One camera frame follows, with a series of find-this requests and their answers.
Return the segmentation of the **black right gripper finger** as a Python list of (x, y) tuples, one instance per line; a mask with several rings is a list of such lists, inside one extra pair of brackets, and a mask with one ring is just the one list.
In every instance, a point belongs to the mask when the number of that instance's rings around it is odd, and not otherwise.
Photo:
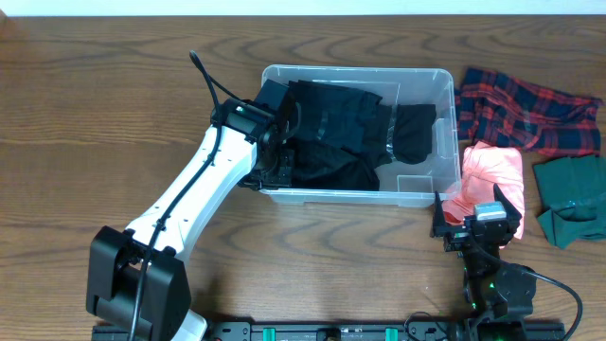
[(499, 188), (497, 184), (493, 185), (493, 196), (496, 202), (499, 202), (504, 211), (506, 212), (506, 216), (509, 222), (510, 227), (519, 227), (520, 221), (522, 220), (522, 214), (517, 210), (517, 208), (507, 199), (503, 191)]
[(445, 234), (446, 230), (446, 220), (444, 216), (444, 211), (442, 207), (442, 200), (440, 199), (439, 193), (435, 192), (435, 202), (434, 202), (434, 215), (432, 220), (432, 226), (430, 231), (430, 236), (432, 238), (442, 237)]

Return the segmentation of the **pink garment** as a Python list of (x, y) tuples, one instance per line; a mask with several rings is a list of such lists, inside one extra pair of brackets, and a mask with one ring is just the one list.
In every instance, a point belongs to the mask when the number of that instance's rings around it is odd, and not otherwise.
[[(479, 141), (465, 149), (462, 165), (461, 191), (451, 200), (443, 202), (446, 222), (459, 225), (465, 216), (473, 215), (474, 206), (494, 200), (496, 184), (506, 198), (525, 217), (523, 160), (515, 148), (493, 147)], [(514, 237), (524, 235), (524, 219)]]

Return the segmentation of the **black garment with stripe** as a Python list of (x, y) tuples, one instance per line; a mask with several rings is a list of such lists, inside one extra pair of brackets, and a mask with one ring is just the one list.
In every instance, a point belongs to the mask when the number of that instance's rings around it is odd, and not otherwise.
[(365, 90), (313, 81), (291, 81), (301, 123), (294, 138), (358, 154), (373, 169), (391, 162), (386, 149), (392, 108)]

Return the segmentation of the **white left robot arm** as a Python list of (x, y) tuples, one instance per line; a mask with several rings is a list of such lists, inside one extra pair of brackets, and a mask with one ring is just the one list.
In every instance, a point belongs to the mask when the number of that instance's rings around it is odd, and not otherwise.
[(283, 143), (298, 130), (299, 103), (228, 99), (186, 167), (123, 230), (104, 226), (90, 245), (86, 309), (106, 322), (96, 340), (200, 340), (206, 321), (190, 309), (187, 263), (219, 205), (237, 185), (290, 184)]

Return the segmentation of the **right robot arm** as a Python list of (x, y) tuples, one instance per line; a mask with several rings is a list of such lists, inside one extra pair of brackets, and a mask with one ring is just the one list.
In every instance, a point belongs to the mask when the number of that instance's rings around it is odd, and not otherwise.
[(464, 262), (464, 297), (470, 316), (447, 327), (448, 340), (523, 341), (529, 338), (525, 317), (533, 313), (536, 279), (527, 268), (506, 264), (500, 248), (514, 237), (521, 213), (498, 186), (493, 200), (476, 205), (460, 225), (446, 222), (443, 202), (435, 195), (430, 236), (443, 240), (446, 252)]

